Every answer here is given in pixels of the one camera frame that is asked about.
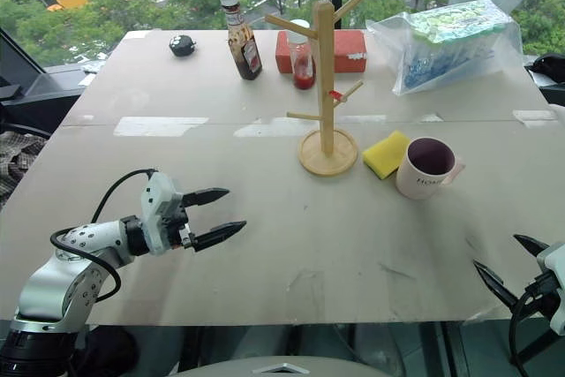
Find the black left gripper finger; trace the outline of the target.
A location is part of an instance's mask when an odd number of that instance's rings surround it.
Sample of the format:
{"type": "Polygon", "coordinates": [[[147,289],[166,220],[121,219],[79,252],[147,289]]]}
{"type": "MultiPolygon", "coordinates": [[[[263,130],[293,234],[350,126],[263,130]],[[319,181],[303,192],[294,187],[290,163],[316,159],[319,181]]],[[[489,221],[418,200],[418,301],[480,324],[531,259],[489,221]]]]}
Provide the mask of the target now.
{"type": "Polygon", "coordinates": [[[221,197],[230,193],[229,189],[211,187],[207,189],[189,192],[182,197],[183,207],[203,206],[219,200],[221,197]]]}
{"type": "Polygon", "coordinates": [[[218,245],[237,234],[246,224],[247,221],[237,221],[216,226],[207,233],[195,237],[192,241],[192,249],[195,252],[200,252],[218,245]]]}

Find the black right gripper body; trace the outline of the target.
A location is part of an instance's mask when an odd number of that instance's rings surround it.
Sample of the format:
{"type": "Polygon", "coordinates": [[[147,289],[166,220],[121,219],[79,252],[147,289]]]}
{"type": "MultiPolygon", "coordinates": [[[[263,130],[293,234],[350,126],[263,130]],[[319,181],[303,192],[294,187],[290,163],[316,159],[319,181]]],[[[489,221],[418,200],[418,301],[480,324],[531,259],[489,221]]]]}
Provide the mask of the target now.
{"type": "Polygon", "coordinates": [[[558,308],[561,298],[558,289],[561,284],[551,270],[542,272],[525,288],[525,304],[533,303],[538,308],[558,308]]]}

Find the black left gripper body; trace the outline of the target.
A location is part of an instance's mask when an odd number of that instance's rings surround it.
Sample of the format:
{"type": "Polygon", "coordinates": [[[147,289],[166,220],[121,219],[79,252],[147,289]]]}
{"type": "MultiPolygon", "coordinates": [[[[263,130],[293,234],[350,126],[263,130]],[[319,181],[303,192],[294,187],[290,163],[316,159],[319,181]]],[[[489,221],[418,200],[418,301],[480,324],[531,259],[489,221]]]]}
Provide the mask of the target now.
{"type": "Polygon", "coordinates": [[[177,207],[162,218],[162,227],[170,249],[188,249],[195,246],[195,235],[188,222],[188,214],[183,206],[177,207]]]}

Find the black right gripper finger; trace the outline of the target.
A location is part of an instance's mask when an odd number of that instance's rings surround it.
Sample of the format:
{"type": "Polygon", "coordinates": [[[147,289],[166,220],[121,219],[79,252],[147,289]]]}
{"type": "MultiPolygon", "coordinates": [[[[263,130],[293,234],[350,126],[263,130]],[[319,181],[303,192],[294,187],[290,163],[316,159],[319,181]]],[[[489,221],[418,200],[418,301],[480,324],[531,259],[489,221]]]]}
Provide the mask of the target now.
{"type": "Polygon", "coordinates": [[[518,298],[510,292],[493,270],[478,260],[473,261],[473,266],[488,290],[493,293],[507,308],[514,308],[518,298]]]}
{"type": "Polygon", "coordinates": [[[536,238],[522,235],[514,234],[514,239],[531,255],[538,257],[545,249],[549,247],[545,242],[539,241],[536,238]]]}

